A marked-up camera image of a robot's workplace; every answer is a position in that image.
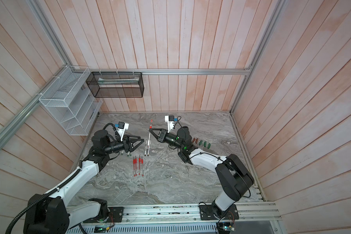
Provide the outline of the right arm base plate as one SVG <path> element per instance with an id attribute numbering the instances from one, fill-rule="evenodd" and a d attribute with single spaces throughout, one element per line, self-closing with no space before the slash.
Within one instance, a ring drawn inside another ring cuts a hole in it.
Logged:
<path id="1" fill-rule="evenodd" d="M 227 210 L 222 211 L 216 205 L 199 205 L 199 214 L 201 220 L 220 220 L 231 219 L 238 220 L 239 214 L 235 204 L 232 204 Z"/>

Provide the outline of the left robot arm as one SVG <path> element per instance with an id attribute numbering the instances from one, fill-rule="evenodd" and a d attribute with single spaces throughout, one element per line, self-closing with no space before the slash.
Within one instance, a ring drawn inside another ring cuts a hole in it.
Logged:
<path id="1" fill-rule="evenodd" d="M 131 153 L 144 143 L 144 139 L 133 135 L 112 136 L 103 129 L 95 132 L 91 141 L 93 145 L 87 157 L 71 175 L 45 194 L 31 197 L 22 213 L 25 215 L 25 234 L 64 234 L 89 219 L 98 222 L 110 219 L 107 201 L 103 199 L 89 199 L 74 208 L 69 208 L 68 204 L 112 160 L 111 154 Z"/>

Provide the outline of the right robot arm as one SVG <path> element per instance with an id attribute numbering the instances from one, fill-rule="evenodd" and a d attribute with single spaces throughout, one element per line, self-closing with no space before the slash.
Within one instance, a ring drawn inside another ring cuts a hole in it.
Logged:
<path id="1" fill-rule="evenodd" d="M 230 209 L 253 186 L 253 176 L 237 155 L 218 156 L 201 150 L 192 143 L 187 126 L 180 128 L 176 134 L 160 128 L 151 128 L 149 132 L 158 142 L 178 149 L 178 156 L 184 163 L 201 166 L 217 174 L 222 192 L 212 202 L 216 214 Z"/>

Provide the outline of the red gel pen long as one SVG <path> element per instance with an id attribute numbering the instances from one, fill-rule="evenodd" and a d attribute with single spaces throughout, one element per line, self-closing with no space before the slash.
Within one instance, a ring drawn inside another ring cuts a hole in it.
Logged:
<path id="1" fill-rule="evenodd" d="M 142 176 L 144 176 L 144 160 L 143 160 L 143 157 L 141 158 L 140 165 L 141 165 L 141 174 L 142 174 Z"/>

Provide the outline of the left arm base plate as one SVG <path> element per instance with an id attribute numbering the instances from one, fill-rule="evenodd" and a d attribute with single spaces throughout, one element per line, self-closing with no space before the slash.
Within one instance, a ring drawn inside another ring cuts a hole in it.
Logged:
<path id="1" fill-rule="evenodd" d="M 124 207 L 108 207 L 107 212 L 104 211 L 98 217 L 90 218 L 84 223 L 121 223 L 124 214 Z"/>

